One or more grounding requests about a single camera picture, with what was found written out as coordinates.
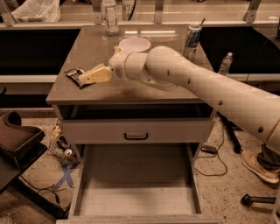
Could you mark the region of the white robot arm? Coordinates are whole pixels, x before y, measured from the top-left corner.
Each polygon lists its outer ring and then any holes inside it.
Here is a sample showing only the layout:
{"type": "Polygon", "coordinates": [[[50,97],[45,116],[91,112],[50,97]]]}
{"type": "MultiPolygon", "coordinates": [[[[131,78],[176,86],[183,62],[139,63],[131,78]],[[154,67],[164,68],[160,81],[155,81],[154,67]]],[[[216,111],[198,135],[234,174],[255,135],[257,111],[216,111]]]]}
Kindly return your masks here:
{"type": "Polygon", "coordinates": [[[197,66],[166,46],[157,46],[147,53],[117,46],[107,66],[95,66],[80,75],[79,80],[91,84],[112,77],[139,81],[154,88],[185,88],[269,149],[280,152],[278,95],[197,66]]]}

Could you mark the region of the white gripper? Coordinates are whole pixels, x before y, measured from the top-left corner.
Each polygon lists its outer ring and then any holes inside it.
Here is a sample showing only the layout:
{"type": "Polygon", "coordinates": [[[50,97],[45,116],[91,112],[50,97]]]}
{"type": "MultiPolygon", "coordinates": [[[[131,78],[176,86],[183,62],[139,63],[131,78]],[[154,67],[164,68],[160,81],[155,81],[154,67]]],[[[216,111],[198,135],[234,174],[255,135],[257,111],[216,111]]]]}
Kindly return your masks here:
{"type": "Polygon", "coordinates": [[[101,63],[80,75],[79,81],[83,84],[106,82],[111,80],[112,74],[119,80],[126,80],[126,60],[132,54],[132,51],[121,48],[120,46],[115,46],[114,50],[113,56],[108,61],[108,66],[112,73],[101,63]]]}

